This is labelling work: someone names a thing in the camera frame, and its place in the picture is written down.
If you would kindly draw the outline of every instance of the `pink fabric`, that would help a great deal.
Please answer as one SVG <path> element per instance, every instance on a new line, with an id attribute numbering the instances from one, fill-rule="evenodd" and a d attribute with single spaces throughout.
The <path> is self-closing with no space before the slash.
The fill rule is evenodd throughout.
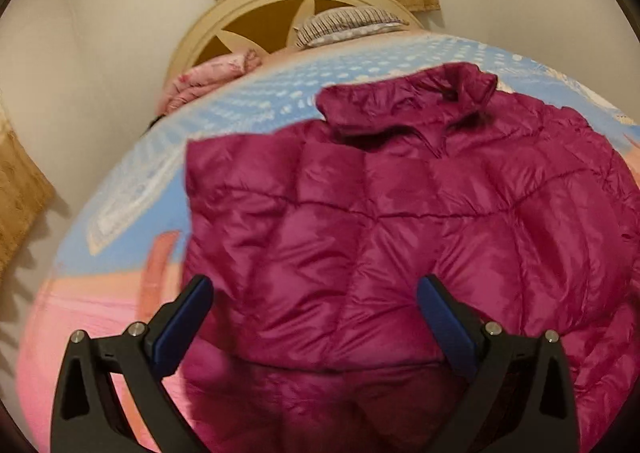
<path id="1" fill-rule="evenodd" d="M 156 115 L 168 115 L 262 64 L 254 50 L 217 56 L 175 78 L 163 91 Z"/>
<path id="2" fill-rule="evenodd" d="M 510 333 L 562 336 L 581 451 L 640 370 L 640 191 L 569 108 L 447 64 L 317 97 L 326 121 L 188 146 L 183 363 L 215 452 L 420 451 L 465 389 L 415 302 L 437 274 Z"/>

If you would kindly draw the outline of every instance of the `mattress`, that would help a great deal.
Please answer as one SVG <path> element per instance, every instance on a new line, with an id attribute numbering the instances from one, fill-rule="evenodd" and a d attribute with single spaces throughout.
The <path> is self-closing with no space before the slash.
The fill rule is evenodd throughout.
<path id="1" fill-rule="evenodd" d="M 320 118 L 325 86 L 410 74 L 470 61 L 498 75 L 499 87 L 570 106 L 625 158 L 640 184 L 640 127 L 593 91 L 543 64 L 484 43 L 428 32 L 380 35 L 300 52 L 205 96 L 154 126 L 86 204 L 63 241 L 34 302 L 20 343 L 17 389 L 41 452 L 49 450 L 50 408 L 69 335 L 121 333 L 148 321 L 178 292 L 190 234 L 183 185 L 187 140 L 270 132 Z M 153 448 L 124 382 L 116 390 L 136 436 Z M 180 370 L 164 380 L 188 418 Z"/>

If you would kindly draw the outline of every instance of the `magenta puffer jacket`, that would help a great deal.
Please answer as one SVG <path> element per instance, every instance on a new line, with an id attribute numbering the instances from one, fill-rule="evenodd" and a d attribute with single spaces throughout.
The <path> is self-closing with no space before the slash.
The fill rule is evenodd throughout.
<path id="1" fill-rule="evenodd" d="M 471 64 L 335 86 L 326 121 L 188 147 L 183 372 L 213 452 L 418 451 L 465 383 L 415 301 L 435 273 L 510 333 L 562 336 L 581 451 L 640 370 L 640 191 L 570 108 Z"/>

